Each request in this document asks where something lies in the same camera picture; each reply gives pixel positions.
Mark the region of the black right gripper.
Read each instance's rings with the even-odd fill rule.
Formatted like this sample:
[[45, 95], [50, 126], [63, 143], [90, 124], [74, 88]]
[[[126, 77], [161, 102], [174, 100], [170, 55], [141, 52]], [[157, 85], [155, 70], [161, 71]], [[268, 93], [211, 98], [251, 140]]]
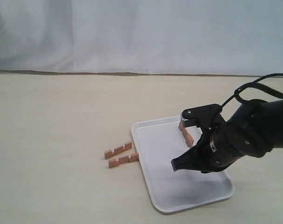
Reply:
[[274, 148], [267, 130], [271, 103], [250, 100], [255, 106], [242, 104], [231, 118], [210, 135], [203, 149], [190, 148], [171, 160], [174, 172], [193, 170], [201, 173], [220, 172], [243, 156], [263, 157]]

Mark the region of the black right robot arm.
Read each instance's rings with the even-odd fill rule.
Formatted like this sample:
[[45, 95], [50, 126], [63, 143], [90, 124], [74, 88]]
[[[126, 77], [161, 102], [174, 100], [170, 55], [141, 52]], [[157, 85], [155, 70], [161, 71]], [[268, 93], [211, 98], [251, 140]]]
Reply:
[[171, 161], [174, 171], [221, 172], [243, 156], [261, 158], [283, 148], [283, 100], [250, 100], [229, 120], [220, 112], [219, 104], [210, 104], [181, 113], [182, 126], [196, 126], [202, 134], [194, 146]]

